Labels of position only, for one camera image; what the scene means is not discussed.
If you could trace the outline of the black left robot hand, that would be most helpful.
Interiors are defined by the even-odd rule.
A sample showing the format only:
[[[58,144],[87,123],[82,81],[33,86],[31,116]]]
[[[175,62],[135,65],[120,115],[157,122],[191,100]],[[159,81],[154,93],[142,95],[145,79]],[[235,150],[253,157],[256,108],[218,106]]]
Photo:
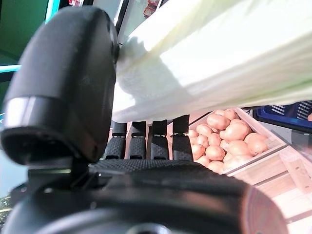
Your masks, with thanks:
[[[286,234],[280,209],[257,188],[177,153],[101,160],[119,45],[109,16],[65,7],[25,48],[3,109],[1,146],[28,180],[11,192],[4,234]]]

